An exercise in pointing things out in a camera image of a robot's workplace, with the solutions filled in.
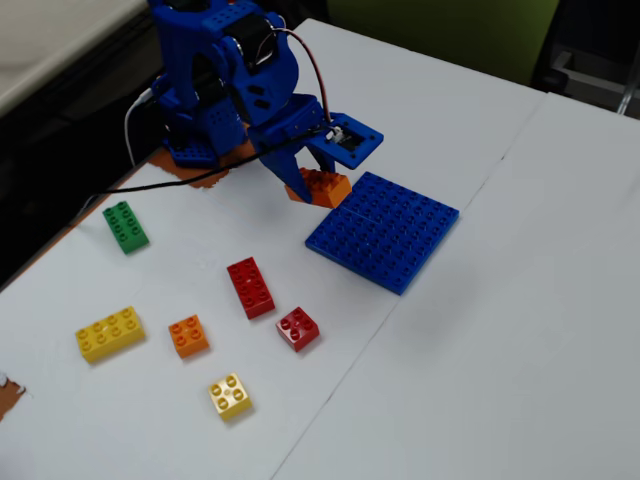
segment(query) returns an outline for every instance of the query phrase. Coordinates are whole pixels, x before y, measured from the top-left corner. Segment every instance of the green lego brick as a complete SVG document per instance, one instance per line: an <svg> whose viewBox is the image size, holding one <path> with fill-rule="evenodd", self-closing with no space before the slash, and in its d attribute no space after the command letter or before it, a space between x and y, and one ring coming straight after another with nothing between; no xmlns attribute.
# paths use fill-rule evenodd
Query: green lego brick
<svg viewBox="0 0 640 480"><path fill-rule="evenodd" d="M120 248L127 255L149 243L149 239L127 202L120 202L114 207L107 208L102 214Z"/></svg>

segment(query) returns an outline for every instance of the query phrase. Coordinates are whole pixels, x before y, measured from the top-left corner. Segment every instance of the table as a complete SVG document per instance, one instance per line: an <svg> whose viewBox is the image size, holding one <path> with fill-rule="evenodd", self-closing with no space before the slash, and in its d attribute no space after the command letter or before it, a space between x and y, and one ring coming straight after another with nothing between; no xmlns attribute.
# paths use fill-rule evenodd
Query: table
<svg viewBox="0 0 640 480"><path fill-rule="evenodd" d="M298 32L316 54L333 108L386 135L351 179L372 170L463 210L545 97L318 22ZM299 91L316 92L306 57L297 46L295 53ZM169 178L145 165L125 185ZM326 210L291 202L260 164L209 191L125 194L105 205L120 199L149 235L148 249L125 258L96 211L0 295L0 368L30 394L0 424L4 476L270 478L400 297L306 249ZM254 322L225 268L250 255L277 306ZM432 275L427 266L418 280ZM129 304L148 340L88 366L73 332ZM301 355L274 327L298 305L321 329ZM182 362L167 326L193 313L213 351ZM225 424L206 388L231 371L255 409Z"/></svg>
<svg viewBox="0 0 640 480"><path fill-rule="evenodd" d="M275 479L636 477L638 152L547 97Z"/></svg>
<svg viewBox="0 0 640 480"><path fill-rule="evenodd" d="M145 6L145 0L3 0L0 116Z"/></svg>

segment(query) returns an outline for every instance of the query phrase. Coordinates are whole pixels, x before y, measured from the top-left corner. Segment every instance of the robotic arm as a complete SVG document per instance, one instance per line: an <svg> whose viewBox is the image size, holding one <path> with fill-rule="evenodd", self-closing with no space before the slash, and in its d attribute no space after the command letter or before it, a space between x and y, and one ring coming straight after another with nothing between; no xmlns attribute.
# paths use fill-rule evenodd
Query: robotic arm
<svg viewBox="0 0 640 480"><path fill-rule="evenodd" d="M293 32L277 14L245 0L149 3L166 67L152 91L177 165L213 169L248 139L258 151L292 140L260 160L311 202L295 158L302 148L321 170L335 172L335 162L355 169L382 142L366 125L330 113L322 85L323 105L293 93L298 64L287 43Z"/></svg>

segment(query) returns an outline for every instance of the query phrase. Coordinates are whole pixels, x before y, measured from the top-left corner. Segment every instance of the green chair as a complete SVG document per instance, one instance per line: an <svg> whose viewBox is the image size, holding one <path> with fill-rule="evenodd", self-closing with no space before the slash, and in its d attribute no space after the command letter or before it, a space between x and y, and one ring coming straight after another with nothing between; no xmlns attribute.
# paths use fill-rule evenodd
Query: green chair
<svg viewBox="0 0 640 480"><path fill-rule="evenodd" d="M559 1L328 0L328 7L339 27L530 84Z"/></svg>

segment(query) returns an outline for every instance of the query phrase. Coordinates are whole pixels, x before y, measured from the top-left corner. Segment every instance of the white cable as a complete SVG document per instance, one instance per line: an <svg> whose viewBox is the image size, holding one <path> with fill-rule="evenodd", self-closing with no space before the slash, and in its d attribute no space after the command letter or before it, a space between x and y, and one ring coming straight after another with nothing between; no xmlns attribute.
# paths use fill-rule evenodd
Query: white cable
<svg viewBox="0 0 640 480"><path fill-rule="evenodd" d="M129 141L129 117L131 113L138 108L140 105L147 103L149 100L153 98L153 92L150 88L147 88L144 92L140 94L135 102L129 107L127 110L127 114L124 116L124 141L127 144L127 151L129 152L129 160L131 160L131 165L136 166L136 161L133 158L133 151L131 150L131 142Z"/></svg>

